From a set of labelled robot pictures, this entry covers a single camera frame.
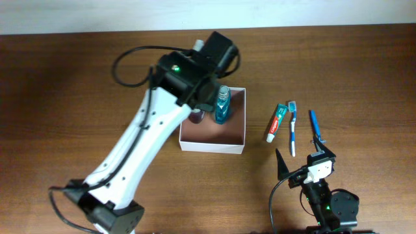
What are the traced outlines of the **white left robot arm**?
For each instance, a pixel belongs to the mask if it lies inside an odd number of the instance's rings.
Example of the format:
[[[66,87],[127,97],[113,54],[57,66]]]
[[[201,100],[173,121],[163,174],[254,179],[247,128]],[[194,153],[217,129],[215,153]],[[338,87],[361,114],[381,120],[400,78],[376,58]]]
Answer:
[[[82,231],[134,233],[144,214],[134,196],[148,166],[193,110],[215,110],[218,80],[231,75],[229,66],[241,59],[238,47],[216,31],[192,49],[168,51],[150,67],[143,102],[107,158],[86,178],[72,179],[63,189],[94,225]]]

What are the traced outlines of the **blue mouthwash bottle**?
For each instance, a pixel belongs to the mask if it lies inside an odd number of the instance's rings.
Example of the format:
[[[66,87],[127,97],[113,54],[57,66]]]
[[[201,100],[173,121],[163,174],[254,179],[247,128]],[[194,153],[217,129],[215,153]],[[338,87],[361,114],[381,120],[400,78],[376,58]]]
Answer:
[[[218,91],[218,98],[215,110],[215,122],[224,124],[228,120],[231,102],[231,90],[228,86],[222,85]]]

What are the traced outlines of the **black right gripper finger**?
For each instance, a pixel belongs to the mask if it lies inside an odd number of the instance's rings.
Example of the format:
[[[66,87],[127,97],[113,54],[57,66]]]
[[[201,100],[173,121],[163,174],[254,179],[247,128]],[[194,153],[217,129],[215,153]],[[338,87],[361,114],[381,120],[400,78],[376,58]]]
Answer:
[[[316,140],[314,145],[315,145],[316,150],[319,153],[325,155],[325,157],[331,158],[331,159],[336,158],[336,155],[332,151],[330,151],[321,141]]]
[[[278,164],[278,179],[282,181],[289,175],[289,169],[287,168],[287,165],[285,164],[285,161],[278,148],[276,148],[276,158]]]

